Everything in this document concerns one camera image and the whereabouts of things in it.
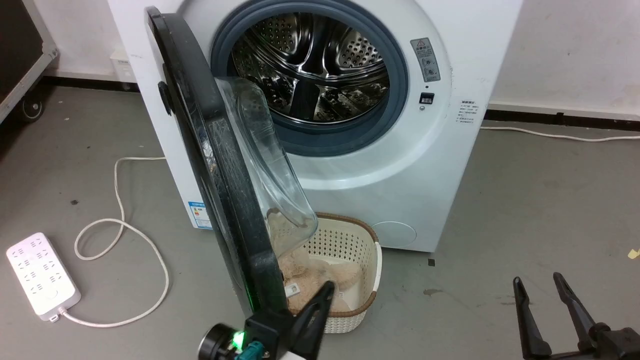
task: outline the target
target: power cord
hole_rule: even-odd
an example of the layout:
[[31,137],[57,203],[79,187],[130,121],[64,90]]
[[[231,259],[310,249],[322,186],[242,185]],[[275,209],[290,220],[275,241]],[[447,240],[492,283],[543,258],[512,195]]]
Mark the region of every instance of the power cord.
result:
[[[65,308],[60,308],[60,314],[62,316],[64,316],[65,318],[68,318],[69,320],[78,323],[80,325],[85,325],[85,326],[90,326],[90,327],[117,327],[117,326],[122,326],[122,325],[126,325],[128,323],[132,323],[136,320],[142,319],[143,317],[149,315],[150,313],[152,313],[155,309],[157,309],[158,306],[160,306],[160,304],[162,303],[162,301],[164,300],[164,298],[166,297],[167,292],[169,291],[169,270],[167,270],[166,268],[166,264],[164,263],[164,260],[162,259],[162,255],[160,255],[160,252],[158,251],[158,248],[156,247],[156,245],[154,244],[153,241],[151,241],[151,239],[147,236],[144,235],[142,233],[142,231],[136,229],[135,227],[133,227],[131,224],[128,224],[127,222],[124,221],[124,207],[122,206],[122,200],[120,198],[120,194],[118,192],[118,164],[123,161],[123,160],[165,160],[166,158],[164,157],[158,157],[158,158],[135,158],[135,157],[128,157],[128,158],[121,158],[118,159],[118,161],[116,161],[116,164],[113,168],[113,186],[115,188],[116,191],[116,198],[118,199],[118,205],[120,206],[120,220],[115,219],[115,218],[103,218],[100,220],[96,220],[92,223],[90,223],[89,225],[85,226],[84,229],[82,229],[82,231],[80,231],[80,233],[78,234],[78,236],[76,237],[76,242],[74,243],[74,250],[76,252],[76,256],[79,257],[82,260],[95,260],[98,258],[101,258],[104,254],[106,254],[107,252],[109,252],[109,250],[111,250],[116,243],[118,242],[118,240],[120,239],[120,236],[122,235],[122,231],[124,230],[124,228],[128,228],[132,231],[134,231],[136,234],[140,235],[141,238],[143,238],[144,240],[146,240],[149,245],[151,245],[151,248],[154,250],[154,252],[156,253],[156,256],[158,257],[158,260],[160,260],[160,265],[162,265],[162,269],[164,270],[164,290],[162,292],[162,295],[160,295],[160,299],[158,299],[158,301],[147,311],[145,311],[144,313],[135,316],[133,318],[130,318],[128,320],[124,320],[121,322],[116,322],[116,323],[93,323],[93,322],[86,322],[84,320],[80,320],[72,315],[70,315],[67,312],[67,309]],[[80,238],[82,237],[82,235],[89,230],[90,227],[102,223],[102,222],[115,222],[117,224],[120,224],[120,230],[118,231],[118,234],[116,235],[116,238],[111,242],[111,245],[109,245],[106,249],[104,249],[104,251],[102,251],[100,254],[97,254],[96,256],[83,256],[82,254],[80,254],[80,252],[78,251],[78,242],[80,241]]]
[[569,140],[576,140],[576,141],[581,141],[581,142],[607,142],[607,141],[611,141],[611,140],[640,140],[640,136],[612,136],[610,138],[597,138],[597,139],[577,138],[575,136],[568,136],[568,135],[555,135],[555,134],[539,133],[537,131],[520,129],[519,127],[511,127],[511,126],[481,126],[480,129],[482,129],[482,130],[519,131],[521,133],[544,136],[546,138],[569,139]]

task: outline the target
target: concrete floor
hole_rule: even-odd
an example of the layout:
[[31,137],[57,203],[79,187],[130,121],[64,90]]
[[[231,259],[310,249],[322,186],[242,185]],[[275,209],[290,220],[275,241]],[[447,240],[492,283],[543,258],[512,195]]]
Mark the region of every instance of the concrete floor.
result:
[[[519,126],[577,136],[621,133]],[[545,339],[555,351],[572,350],[577,339],[554,271],[596,321],[640,330],[640,263],[627,258],[640,247],[639,152],[633,141],[481,132],[433,254],[436,267],[427,266],[427,254],[385,250],[380,292],[364,322],[350,334],[325,337],[321,358],[521,358],[516,275]],[[158,155],[138,94],[55,88],[37,123],[0,126],[0,247],[42,231],[81,289],[71,313],[115,322],[143,312],[163,287],[149,246],[127,232],[107,256],[87,262],[75,257],[73,242],[91,221],[118,216],[114,162]],[[170,267],[168,297],[147,318],[116,329],[43,322],[3,257],[2,359],[195,359],[210,326],[242,325],[218,245],[210,232],[191,227],[166,163],[126,163],[120,173],[127,220],[156,242]],[[115,233],[115,225],[98,226],[83,252],[98,253]]]

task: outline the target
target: washing machine door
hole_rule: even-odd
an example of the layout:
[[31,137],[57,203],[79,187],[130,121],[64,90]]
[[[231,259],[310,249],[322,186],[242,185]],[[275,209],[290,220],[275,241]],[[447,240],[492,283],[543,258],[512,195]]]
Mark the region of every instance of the washing machine door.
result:
[[216,219],[243,310],[286,309],[278,256],[307,241],[317,218],[276,137],[264,94],[245,79],[214,78],[180,15],[154,7],[147,13],[164,75],[158,89]]

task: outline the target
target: power strip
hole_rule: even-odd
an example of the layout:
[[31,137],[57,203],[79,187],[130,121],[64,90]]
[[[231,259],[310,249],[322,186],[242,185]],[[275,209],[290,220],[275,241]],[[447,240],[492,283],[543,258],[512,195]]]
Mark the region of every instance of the power strip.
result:
[[68,309],[80,301],[80,291],[43,233],[35,233],[10,247],[6,257],[33,311],[42,320],[55,322],[59,308]]

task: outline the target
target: black baseboard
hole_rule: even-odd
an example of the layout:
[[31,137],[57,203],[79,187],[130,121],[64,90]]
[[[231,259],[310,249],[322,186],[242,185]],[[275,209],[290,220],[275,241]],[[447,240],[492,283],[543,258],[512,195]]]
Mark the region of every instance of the black baseboard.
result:
[[[120,83],[117,81],[106,80],[72,79],[44,76],[40,80],[40,84],[51,86],[68,86],[94,90],[140,92],[138,84],[136,83]],[[519,111],[487,110],[484,114],[484,119],[496,121],[532,122],[536,124],[561,126],[594,127],[597,129],[640,131],[640,121],[567,116],[564,113],[556,113],[555,115],[552,115],[538,113],[521,113]]]
[[69,88],[83,88],[92,90],[109,90],[123,92],[140,92],[136,83],[121,83],[119,81],[89,80],[74,78],[59,78],[57,76],[43,76],[38,83],[49,86],[65,86]]
[[593,127],[596,129],[640,131],[640,121],[567,116],[564,113],[538,114],[521,113],[519,111],[487,110],[484,114],[484,119],[496,121],[533,122],[537,124],[560,126]]

